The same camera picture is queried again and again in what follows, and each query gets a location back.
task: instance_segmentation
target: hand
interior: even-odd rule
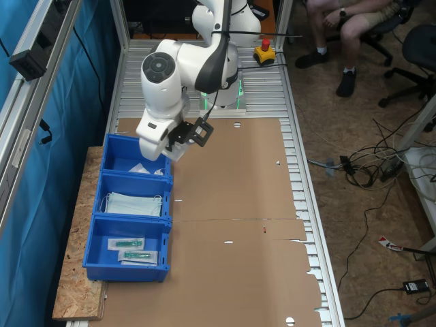
[[[334,12],[329,13],[322,22],[325,27],[328,27],[330,29],[335,28],[339,21],[341,20],[341,11],[335,10]]]

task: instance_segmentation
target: blue curtain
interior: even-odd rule
[[[22,1],[0,2],[0,6],[23,10]],[[35,3],[36,0],[24,2]],[[25,9],[33,11],[34,5],[28,6]],[[2,12],[9,20],[8,31],[16,24],[13,15],[17,12]],[[27,23],[26,17],[18,21],[17,35],[22,33],[21,25]],[[75,26],[102,81],[102,97],[108,109],[120,53],[109,1],[83,0]],[[0,27],[2,35],[5,28]],[[59,253],[59,246],[65,242],[61,236],[71,209],[69,205],[81,179],[87,149],[95,145],[96,138],[101,137],[97,131],[105,125],[97,78],[74,34],[70,37],[44,120],[53,134],[52,142],[38,144],[47,136],[46,132],[38,130],[0,238],[0,327],[44,326],[44,314],[52,309],[46,303],[57,259],[63,255]]]
[[[15,50],[22,32],[35,9],[38,0],[0,1],[0,39],[9,55]],[[0,48],[0,110],[16,76],[16,70],[9,64],[9,58]]]

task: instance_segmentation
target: black sneaker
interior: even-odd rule
[[[354,86],[356,85],[357,70],[343,73],[342,82],[336,90],[338,97],[351,97],[354,92]]]
[[[315,50],[311,54],[306,54],[305,56],[301,56],[295,60],[295,67],[305,69],[313,65],[317,65],[318,63],[326,63],[328,61],[328,57],[328,51],[322,55]]]

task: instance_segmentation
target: wooden board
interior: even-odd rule
[[[103,318],[107,282],[90,281],[82,267],[102,155],[103,147],[88,150],[54,303],[55,320]]]

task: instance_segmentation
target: plastic package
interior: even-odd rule
[[[120,250],[118,252],[118,261],[135,261],[157,264],[157,251]]]
[[[143,174],[150,174],[150,172],[144,168],[142,163],[137,164],[135,167],[133,167],[130,172],[141,172]]]
[[[161,214],[161,196],[142,198],[138,196],[125,196],[123,194],[112,192],[105,198],[105,213],[122,213],[125,215],[144,215],[154,217],[160,216]]]
[[[146,264],[145,262],[134,262],[134,261],[122,261],[122,265],[130,265],[130,266],[157,266],[157,264]]]
[[[143,250],[145,238],[109,238],[108,250]]]

